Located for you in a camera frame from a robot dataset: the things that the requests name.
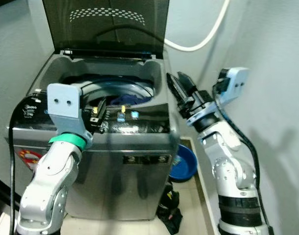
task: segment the lid hinge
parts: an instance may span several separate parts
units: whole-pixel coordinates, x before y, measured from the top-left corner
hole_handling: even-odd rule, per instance
[[[60,51],[61,55],[68,55],[71,56],[72,55],[72,50],[61,50]]]

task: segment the blue cloth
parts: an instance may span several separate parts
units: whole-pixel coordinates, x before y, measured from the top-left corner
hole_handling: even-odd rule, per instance
[[[134,94],[124,94],[118,98],[113,99],[110,102],[110,105],[133,105],[133,104],[141,104],[147,101],[150,101],[151,97],[138,98]]]

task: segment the washing machine brand logo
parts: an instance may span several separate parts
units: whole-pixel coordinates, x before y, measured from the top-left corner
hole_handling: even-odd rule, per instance
[[[36,106],[26,104],[22,109],[24,118],[32,118],[36,109]]]
[[[30,106],[30,105],[28,105],[28,104],[26,104],[26,105],[24,106],[24,108],[25,108],[25,109],[37,109],[36,106]]]

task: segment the red sticker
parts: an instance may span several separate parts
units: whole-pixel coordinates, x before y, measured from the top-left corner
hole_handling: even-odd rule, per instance
[[[42,157],[41,154],[30,150],[21,150],[19,156],[30,169],[35,169],[38,161]]]

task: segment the green ring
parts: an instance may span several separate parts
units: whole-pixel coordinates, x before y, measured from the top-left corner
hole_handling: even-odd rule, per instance
[[[72,143],[72,144],[78,146],[81,151],[83,151],[83,149],[86,146],[86,141],[84,139],[82,139],[81,137],[79,137],[77,135],[70,134],[70,133],[65,133],[65,134],[61,134],[60,136],[55,136],[50,139],[49,143],[52,143],[55,141],[65,141],[65,142]]]

